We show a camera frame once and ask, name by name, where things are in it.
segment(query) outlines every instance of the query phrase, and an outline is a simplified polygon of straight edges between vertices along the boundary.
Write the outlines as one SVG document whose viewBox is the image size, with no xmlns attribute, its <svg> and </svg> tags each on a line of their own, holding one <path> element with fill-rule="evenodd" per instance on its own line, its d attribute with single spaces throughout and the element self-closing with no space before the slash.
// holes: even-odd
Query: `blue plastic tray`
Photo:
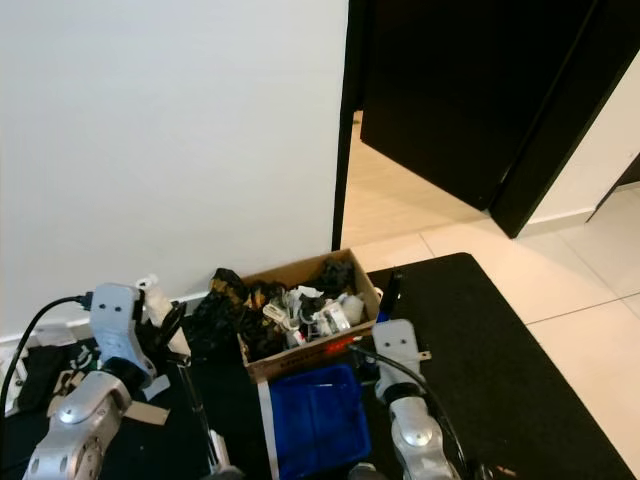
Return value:
<svg viewBox="0 0 640 480">
<path fill-rule="evenodd" d="M 303 478 L 369 455 L 360 384 L 348 365 L 288 377 L 270 391 L 281 479 Z"/>
</svg>

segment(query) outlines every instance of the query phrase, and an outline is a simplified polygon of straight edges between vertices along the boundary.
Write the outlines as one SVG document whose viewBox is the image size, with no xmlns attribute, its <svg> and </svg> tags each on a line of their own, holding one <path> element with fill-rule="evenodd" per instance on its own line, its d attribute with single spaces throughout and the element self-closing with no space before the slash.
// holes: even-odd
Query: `power cord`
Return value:
<svg viewBox="0 0 640 480">
<path fill-rule="evenodd" d="M 33 317 L 33 320 L 31 320 L 29 326 L 24 331 L 22 338 L 20 338 L 20 342 L 18 342 L 18 346 L 16 347 L 16 351 L 13 354 L 13 358 L 11 359 L 11 363 L 9 364 L 9 368 L 4 377 L 4 381 L 2 382 L 2 392 L 0 393 L 0 407 L 2 408 L 2 411 L 0 412 L 0 471 L 3 471 L 2 459 L 4 456 L 4 409 L 5 405 L 7 404 L 7 397 L 9 395 L 9 384 L 11 383 L 11 378 L 13 377 L 13 374 L 16 370 L 18 360 L 20 360 L 20 354 L 22 353 L 24 346 L 27 344 L 27 340 L 29 340 L 29 335 L 31 335 L 31 332 L 35 328 L 38 321 L 52 308 L 57 307 L 58 305 L 62 305 L 63 303 L 77 302 L 82 305 L 85 310 L 88 310 L 89 308 L 91 308 L 91 298 L 92 292 L 87 292 L 85 295 L 59 298 L 58 300 L 54 300 L 48 305 L 45 305 L 36 314 L 36 316 Z"/>
<path fill-rule="evenodd" d="M 380 355 L 377 352 L 372 352 L 370 350 L 360 347 L 359 345 L 351 344 L 351 345 L 348 345 L 347 348 L 354 352 L 358 352 L 363 355 L 366 355 L 367 357 L 371 357 L 379 362 L 386 363 L 387 365 L 393 368 L 397 368 L 402 373 L 405 373 L 409 377 L 411 377 L 411 379 L 413 379 L 418 384 L 418 386 L 422 388 L 422 390 L 424 390 L 424 392 L 427 394 L 431 402 L 435 405 L 436 409 L 438 410 L 438 413 L 439 413 L 438 417 L 440 417 L 439 420 L 443 430 L 445 430 L 455 442 L 456 450 L 458 453 L 458 459 L 462 463 L 462 467 L 465 469 L 466 476 L 469 476 L 469 471 L 468 471 L 469 466 L 467 464 L 466 456 L 464 454 L 464 450 L 462 449 L 462 445 L 460 444 L 458 434 L 454 430 L 453 425 L 451 424 L 449 417 L 445 413 L 444 408 L 442 408 L 442 403 L 440 403 L 438 396 L 435 394 L 433 389 L 427 384 L 427 382 L 420 375 L 418 375 L 416 372 L 414 372 L 410 368 L 407 368 L 405 365 L 401 364 L 400 362 L 396 362 L 395 360 L 389 357 Z"/>
</svg>

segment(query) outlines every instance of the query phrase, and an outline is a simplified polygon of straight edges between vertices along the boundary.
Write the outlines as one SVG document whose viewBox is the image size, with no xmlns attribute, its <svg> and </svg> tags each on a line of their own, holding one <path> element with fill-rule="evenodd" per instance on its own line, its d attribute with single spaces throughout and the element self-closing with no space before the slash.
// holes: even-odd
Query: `open door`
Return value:
<svg viewBox="0 0 640 480">
<path fill-rule="evenodd" d="M 362 141 L 486 209 L 596 0 L 372 0 Z"/>
</svg>

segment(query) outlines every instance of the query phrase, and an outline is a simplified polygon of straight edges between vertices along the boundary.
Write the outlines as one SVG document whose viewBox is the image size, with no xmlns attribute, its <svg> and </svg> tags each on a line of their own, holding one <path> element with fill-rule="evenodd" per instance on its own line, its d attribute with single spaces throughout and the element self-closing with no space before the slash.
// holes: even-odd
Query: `cardboard box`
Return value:
<svg viewBox="0 0 640 480">
<path fill-rule="evenodd" d="M 265 282 L 277 281 L 284 283 L 289 288 L 299 284 L 304 285 L 304 282 L 322 273 L 324 261 L 327 258 L 351 260 L 351 262 L 353 262 L 355 267 L 356 290 L 363 295 L 365 316 L 369 321 L 363 321 L 359 325 L 344 332 L 336 333 L 330 337 L 319 338 L 306 345 L 285 350 L 277 355 L 272 355 L 255 362 L 249 362 L 247 360 L 248 347 L 242 341 L 240 335 L 238 335 L 242 361 L 254 382 L 272 380 L 279 376 L 293 373 L 303 367 L 312 366 L 314 363 L 343 352 L 345 344 L 350 343 L 353 337 L 370 334 L 371 327 L 378 316 L 380 297 L 351 250 L 340 250 L 307 260 L 301 260 L 284 267 L 251 275 L 250 277 L 244 278 L 243 281 L 246 285 L 250 285 L 257 280 Z"/>
</svg>

